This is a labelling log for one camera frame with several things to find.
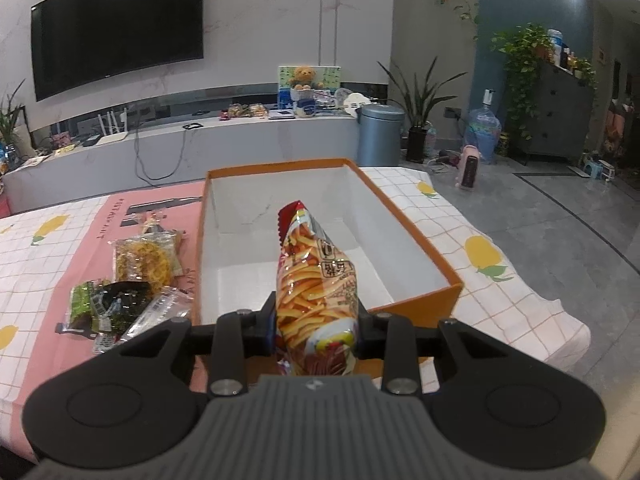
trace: red package edge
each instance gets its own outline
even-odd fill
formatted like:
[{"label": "red package edge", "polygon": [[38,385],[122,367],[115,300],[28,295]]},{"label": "red package edge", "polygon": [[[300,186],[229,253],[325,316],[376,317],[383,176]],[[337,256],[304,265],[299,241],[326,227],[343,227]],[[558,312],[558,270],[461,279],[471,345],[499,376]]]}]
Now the red package edge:
[{"label": "red package edge", "polygon": [[284,238],[287,236],[287,231],[291,225],[294,215],[298,209],[306,209],[305,205],[296,200],[284,206],[278,213],[278,236],[280,237],[280,246],[284,243]]}]

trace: dark cabinet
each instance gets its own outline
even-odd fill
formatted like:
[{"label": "dark cabinet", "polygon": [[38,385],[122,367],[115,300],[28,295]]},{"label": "dark cabinet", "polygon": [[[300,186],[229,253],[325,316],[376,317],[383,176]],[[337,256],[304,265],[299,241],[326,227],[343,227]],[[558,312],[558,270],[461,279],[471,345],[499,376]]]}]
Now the dark cabinet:
[{"label": "dark cabinet", "polygon": [[511,139],[526,155],[578,159],[589,131],[593,89],[565,70],[544,62],[534,94],[538,116],[527,129],[531,138]]}]

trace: orange box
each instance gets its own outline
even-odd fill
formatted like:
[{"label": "orange box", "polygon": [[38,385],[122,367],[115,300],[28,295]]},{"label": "orange box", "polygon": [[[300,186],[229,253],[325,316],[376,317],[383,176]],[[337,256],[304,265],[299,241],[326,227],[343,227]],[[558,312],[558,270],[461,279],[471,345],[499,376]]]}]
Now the orange box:
[{"label": "orange box", "polygon": [[276,285],[277,214],[295,200],[353,262],[368,311],[425,327],[450,316],[463,288],[453,268],[353,162],[329,158],[209,171],[194,322],[262,307]]}]

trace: pink heater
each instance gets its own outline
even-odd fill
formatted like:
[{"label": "pink heater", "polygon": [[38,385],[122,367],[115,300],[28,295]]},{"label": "pink heater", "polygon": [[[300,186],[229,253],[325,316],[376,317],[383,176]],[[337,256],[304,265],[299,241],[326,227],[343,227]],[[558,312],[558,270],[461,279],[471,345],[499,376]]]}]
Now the pink heater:
[{"label": "pink heater", "polygon": [[462,149],[462,155],[460,156],[460,164],[458,166],[460,172],[456,177],[456,187],[472,190],[476,184],[479,164],[480,152],[478,152],[478,149],[471,144],[466,145]]}]

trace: black flat-screen tv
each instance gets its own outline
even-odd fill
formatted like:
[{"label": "black flat-screen tv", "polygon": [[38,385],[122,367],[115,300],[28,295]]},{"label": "black flat-screen tv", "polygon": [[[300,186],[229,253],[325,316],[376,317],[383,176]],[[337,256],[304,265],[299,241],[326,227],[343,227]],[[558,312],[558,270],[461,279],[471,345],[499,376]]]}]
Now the black flat-screen tv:
[{"label": "black flat-screen tv", "polygon": [[31,9],[37,101],[131,70],[203,57],[202,0],[44,0]]}]

